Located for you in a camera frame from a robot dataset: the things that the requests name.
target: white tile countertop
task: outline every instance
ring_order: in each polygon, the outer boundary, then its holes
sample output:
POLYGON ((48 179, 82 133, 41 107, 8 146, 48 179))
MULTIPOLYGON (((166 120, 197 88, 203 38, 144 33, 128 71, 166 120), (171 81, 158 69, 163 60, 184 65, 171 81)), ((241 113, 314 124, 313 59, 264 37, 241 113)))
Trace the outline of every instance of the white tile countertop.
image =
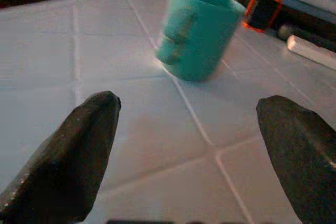
POLYGON ((286 96, 336 128, 336 71, 238 29, 216 75, 155 59, 167 0, 53 0, 0 11, 0 191, 90 94, 122 109, 85 223, 300 223, 272 168, 255 107, 286 96))

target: mug handle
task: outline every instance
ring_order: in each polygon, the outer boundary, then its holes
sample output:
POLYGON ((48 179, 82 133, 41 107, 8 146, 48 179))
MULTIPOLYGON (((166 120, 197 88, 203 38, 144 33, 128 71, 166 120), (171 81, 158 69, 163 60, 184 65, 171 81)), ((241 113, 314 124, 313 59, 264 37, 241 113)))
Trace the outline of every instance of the mug handle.
POLYGON ((167 65, 174 65, 179 61, 181 50, 195 20, 195 13, 189 9, 180 9, 170 16, 163 32, 161 46, 156 52, 160 61, 167 65))

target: mug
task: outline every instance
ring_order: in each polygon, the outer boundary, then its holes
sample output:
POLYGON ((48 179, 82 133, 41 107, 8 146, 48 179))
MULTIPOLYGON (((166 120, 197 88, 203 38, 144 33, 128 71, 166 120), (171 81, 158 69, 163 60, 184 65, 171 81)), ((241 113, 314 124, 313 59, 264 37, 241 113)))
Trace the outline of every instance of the mug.
POLYGON ((156 57, 183 80, 207 79, 244 12, 235 0, 170 0, 156 57))

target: orange object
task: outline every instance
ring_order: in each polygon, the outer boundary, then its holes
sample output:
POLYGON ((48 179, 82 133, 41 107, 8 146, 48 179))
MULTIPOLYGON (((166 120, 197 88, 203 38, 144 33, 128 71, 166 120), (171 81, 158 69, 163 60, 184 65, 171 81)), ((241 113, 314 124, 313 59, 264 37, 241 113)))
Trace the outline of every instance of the orange object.
POLYGON ((282 0, 250 0, 248 3, 244 26, 263 33, 270 27, 282 7, 282 0))

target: teal mug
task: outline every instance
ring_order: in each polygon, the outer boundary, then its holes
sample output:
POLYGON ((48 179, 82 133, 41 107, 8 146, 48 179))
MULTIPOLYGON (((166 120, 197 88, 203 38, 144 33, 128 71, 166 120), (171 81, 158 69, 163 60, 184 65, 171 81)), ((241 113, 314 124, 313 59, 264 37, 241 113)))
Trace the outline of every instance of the teal mug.
POLYGON ((235 0, 170 0, 156 57, 183 80, 207 79, 244 12, 235 0))

